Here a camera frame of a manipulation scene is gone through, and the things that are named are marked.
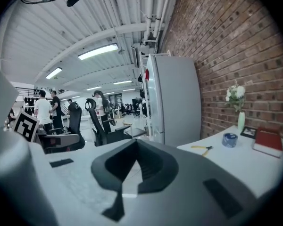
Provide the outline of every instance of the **refrigerator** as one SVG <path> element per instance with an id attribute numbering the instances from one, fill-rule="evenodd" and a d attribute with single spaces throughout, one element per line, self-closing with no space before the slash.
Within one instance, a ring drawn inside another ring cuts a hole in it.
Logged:
<path id="1" fill-rule="evenodd" d="M 170 146 L 198 141 L 201 100 L 193 60 L 150 55 L 147 69 L 152 140 Z"/>

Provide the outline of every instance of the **vase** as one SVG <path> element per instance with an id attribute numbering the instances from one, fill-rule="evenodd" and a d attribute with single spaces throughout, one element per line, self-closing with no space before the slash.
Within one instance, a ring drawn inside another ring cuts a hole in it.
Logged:
<path id="1" fill-rule="evenodd" d="M 238 130 L 242 131 L 245 123 L 245 113 L 240 112 L 238 117 Z"/>

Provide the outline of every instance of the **brick wall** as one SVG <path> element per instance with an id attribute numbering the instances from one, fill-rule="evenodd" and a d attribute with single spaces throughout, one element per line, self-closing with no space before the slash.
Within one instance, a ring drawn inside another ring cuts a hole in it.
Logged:
<path id="1" fill-rule="evenodd" d="M 283 38 L 259 0 L 177 0 L 162 51 L 194 59 L 201 138 L 237 124 L 226 89 L 245 85 L 246 125 L 283 136 Z"/>

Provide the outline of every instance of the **black pants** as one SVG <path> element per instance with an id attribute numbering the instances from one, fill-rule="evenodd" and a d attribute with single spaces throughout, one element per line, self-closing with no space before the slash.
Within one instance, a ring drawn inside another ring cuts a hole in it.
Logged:
<path id="1" fill-rule="evenodd" d="M 43 125 L 47 135 L 50 135 L 51 123 Z"/>
<path id="2" fill-rule="evenodd" d="M 59 116 L 59 115 L 54 116 L 54 117 L 52 118 L 52 124 L 53 124 L 53 127 L 54 127 L 55 129 L 57 129 L 57 128 L 63 128 L 61 116 Z M 61 131 L 57 131 L 57 134 L 61 134 L 61 133 L 63 133 L 63 129 L 61 129 Z"/>
<path id="3" fill-rule="evenodd" d="M 103 115 L 100 118 L 102 120 L 104 131 L 106 132 L 106 134 L 110 133 L 111 132 L 111 128 L 110 128 L 109 122 L 103 122 L 103 121 L 108 120 L 108 115 Z"/>

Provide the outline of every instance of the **man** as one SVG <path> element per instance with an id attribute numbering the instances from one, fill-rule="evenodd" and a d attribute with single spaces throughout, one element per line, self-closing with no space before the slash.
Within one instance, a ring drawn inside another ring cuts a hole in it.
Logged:
<path id="1" fill-rule="evenodd" d="M 39 92 L 39 100 L 37 100 L 34 104 L 34 114 L 37 116 L 40 124 L 44 126 L 46 134 L 50 134 L 51 130 L 51 120 L 49 118 L 51 105 L 48 100 L 45 99 L 46 92 L 44 90 L 40 90 Z"/>
<path id="2" fill-rule="evenodd" d="M 57 92 L 55 90 L 51 92 L 51 97 L 52 97 L 52 109 L 50 112 L 52 113 L 53 127 L 56 129 L 63 128 L 62 119 L 61 119 L 62 116 L 61 102 L 60 99 L 57 97 Z"/>
<path id="3" fill-rule="evenodd" d="M 68 99 L 68 103 L 71 104 L 72 103 L 72 99 Z"/>

